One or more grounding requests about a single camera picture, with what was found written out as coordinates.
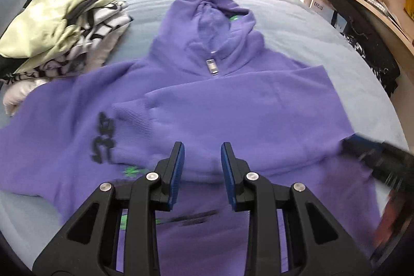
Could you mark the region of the purple zip hoodie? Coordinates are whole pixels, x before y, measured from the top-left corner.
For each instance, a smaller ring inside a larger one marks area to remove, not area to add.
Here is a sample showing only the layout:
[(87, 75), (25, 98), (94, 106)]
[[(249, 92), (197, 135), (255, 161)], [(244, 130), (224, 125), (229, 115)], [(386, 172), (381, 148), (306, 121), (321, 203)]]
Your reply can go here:
[(28, 95), (1, 130), (1, 190), (68, 219), (108, 181), (142, 176), (184, 144), (178, 200), (157, 216), (163, 275), (242, 275), (248, 215), (232, 210), (225, 142), (271, 182), (302, 182), (366, 255), (380, 221), (375, 184), (340, 152), (353, 133), (322, 66), (271, 51), (233, 0), (175, 0), (149, 54)]

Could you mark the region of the black hanging patterned clothes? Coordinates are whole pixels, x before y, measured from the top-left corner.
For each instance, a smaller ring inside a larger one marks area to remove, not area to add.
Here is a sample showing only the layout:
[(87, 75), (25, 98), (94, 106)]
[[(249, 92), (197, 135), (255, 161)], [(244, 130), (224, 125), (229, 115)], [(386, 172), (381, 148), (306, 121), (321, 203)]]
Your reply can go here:
[(333, 7), (330, 24), (342, 34), (374, 73), (388, 96), (398, 88), (401, 75), (396, 59), (367, 17), (353, 0), (327, 0)]

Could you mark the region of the white box with label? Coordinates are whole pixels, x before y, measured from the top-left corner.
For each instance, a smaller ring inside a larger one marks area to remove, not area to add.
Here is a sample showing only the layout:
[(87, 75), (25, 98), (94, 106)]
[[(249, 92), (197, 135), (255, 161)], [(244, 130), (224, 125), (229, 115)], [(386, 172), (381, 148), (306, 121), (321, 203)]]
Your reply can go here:
[(328, 23), (332, 22), (334, 8), (322, 0), (312, 0), (310, 8)]

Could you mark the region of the blue-grey bed blanket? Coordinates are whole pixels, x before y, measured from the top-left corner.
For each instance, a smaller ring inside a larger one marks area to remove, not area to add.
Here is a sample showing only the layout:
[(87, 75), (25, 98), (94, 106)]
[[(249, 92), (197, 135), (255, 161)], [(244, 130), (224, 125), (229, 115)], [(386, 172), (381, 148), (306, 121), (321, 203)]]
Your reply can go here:
[[(133, 22), (117, 51), (124, 56), (123, 62), (132, 62), (149, 54), (175, 0), (126, 1)], [(254, 28), (263, 35), (266, 48), (305, 65), (325, 68), (353, 132), (406, 146), (400, 122), (383, 87), (359, 54), (322, 17), (298, 0), (233, 1), (252, 11)], [(64, 221), (42, 197), (1, 190), (1, 232), (27, 267), (33, 265)]]

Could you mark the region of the yellow cloth on shelf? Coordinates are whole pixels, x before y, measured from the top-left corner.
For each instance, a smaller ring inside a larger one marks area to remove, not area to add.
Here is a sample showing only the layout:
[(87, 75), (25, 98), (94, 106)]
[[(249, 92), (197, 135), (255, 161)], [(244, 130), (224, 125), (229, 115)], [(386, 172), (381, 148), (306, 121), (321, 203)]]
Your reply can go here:
[(403, 10), (407, 13), (411, 20), (414, 20), (414, 0), (405, 0)]

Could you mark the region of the white shiny folded jacket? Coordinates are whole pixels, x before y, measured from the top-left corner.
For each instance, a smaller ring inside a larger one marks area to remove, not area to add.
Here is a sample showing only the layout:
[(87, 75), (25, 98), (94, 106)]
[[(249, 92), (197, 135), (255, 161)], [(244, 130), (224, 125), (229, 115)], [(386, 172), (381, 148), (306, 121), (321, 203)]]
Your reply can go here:
[(14, 116), (26, 97), (36, 88), (49, 83), (47, 78), (21, 80), (8, 87), (4, 94), (3, 105), (8, 116)]

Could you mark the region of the black white patterned garment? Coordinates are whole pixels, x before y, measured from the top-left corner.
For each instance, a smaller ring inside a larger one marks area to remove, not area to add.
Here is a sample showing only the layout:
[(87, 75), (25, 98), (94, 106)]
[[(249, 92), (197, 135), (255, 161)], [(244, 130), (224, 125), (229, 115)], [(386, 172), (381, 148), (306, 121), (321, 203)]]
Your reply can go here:
[(125, 12), (128, 5), (113, 0), (106, 6), (92, 8), (81, 16), (81, 35), (72, 47), (47, 62), (26, 71), (1, 76), (7, 85), (32, 78), (76, 76), (102, 66), (133, 18)]

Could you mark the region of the light green folded garment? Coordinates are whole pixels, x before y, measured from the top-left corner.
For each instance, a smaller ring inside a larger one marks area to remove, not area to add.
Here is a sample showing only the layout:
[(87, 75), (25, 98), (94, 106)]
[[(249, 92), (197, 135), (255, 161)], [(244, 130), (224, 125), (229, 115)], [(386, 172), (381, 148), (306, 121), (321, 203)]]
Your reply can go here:
[(79, 40), (84, 14), (113, 0), (31, 0), (1, 36), (1, 75), (30, 71)]

